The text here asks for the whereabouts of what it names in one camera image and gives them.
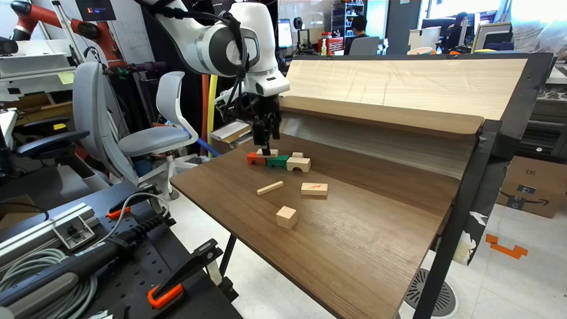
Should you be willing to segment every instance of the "office chair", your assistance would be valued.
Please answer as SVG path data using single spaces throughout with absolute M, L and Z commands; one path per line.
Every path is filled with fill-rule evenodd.
M 108 113 L 108 109 L 116 109 L 113 102 L 116 104 L 118 101 L 102 72 L 102 65 L 95 62 L 77 65 L 72 85 L 72 108 L 79 111 L 74 113 L 74 127 L 90 131 L 81 140 L 88 156 L 100 161 L 116 177 L 127 179 L 136 186 L 152 184 L 150 179 L 154 177 L 164 177 L 159 189 L 171 194 L 170 177 L 177 170 L 194 166 L 191 161 L 201 161 L 200 156 L 175 159 L 168 154 L 164 156 L 164 163 L 154 164 L 150 171 L 141 175 L 136 173 L 132 161 L 157 152 L 173 152 L 198 140 L 196 131 L 180 115 L 178 95 L 182 76 L 182 72 L 168 72 L 159 79 L 155 104 L 161 115 L 168 118 L 168 125 L 118 136 Z
M 356 37 L 350 44 L 350 56 L 375 56 L 377 46 L 380 44 L 379 37 Z

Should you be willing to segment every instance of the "gray floor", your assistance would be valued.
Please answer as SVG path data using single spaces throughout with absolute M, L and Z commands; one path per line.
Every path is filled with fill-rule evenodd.
M 214 237 L 224 246 L 228 232 L 180 196 L 170 202 L 177 219 L 173 232 L 187 249 Z M 455 288 L 455 319 L 561 319 L 567 317 L 567 212 L 552 219 L 494 207 L 487 233 L 496 233 L 504 246 L 520 244 L 527 255 L 515 260 L 480 242 L 469 265 L 455 264 L 448 283 Z M 237 310 L 249 319 L 333 317 L 283 274 L 244 244 L 235 244 L 226 274 L 240 294 Z

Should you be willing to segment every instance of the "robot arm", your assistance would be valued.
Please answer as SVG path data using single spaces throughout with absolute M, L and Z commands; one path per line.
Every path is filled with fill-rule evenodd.
M 162 1 L 138 0 L 138 3 L 152 7 Z M 180 0 L 170 0 L 164 7 L 187 12 Z M 157 21 L 171 35 L 184 62 L 196 72 L 239 78 L 240 93 L 258 97 L 271 97 L 288 90 L 286 78 L 278 70 L 272 24 L 263 3 L 235 1 L 228 10 L 239 21 L 242 51 L 233 30 L 223 21 L 205 26 L 191 17 L 171 19 L 159 14 L 159 10 L 155 12 Z

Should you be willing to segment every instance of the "machine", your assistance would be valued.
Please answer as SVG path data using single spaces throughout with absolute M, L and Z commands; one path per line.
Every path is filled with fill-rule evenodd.
M 276 95 L 288 90 L 276 62 L 272 23 L 263 3 L 235 1 L 228 12 L 201 24 L 180 0 L 136 0 L 157 17 L 173 39 L 189 69 L 233 78 L 216 108 L 253 118 L 253 141 L 269 154 L 269 140 L 278 138 L 279 108 Z

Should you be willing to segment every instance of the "wooden table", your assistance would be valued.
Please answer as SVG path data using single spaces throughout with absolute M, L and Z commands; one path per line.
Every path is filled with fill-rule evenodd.
M 278 147 L 311 170 L 247 166 L 246 143 L 171 184 L 333 313 L 395 317 L 458 180 L 292 136 Z M 274 180 L 285 186 L 255 194 Z M 327 198 L 301 198 L 308 180 L 327 182 Z M 276 225 L 281 205 L 297 209 L 295 228 Z

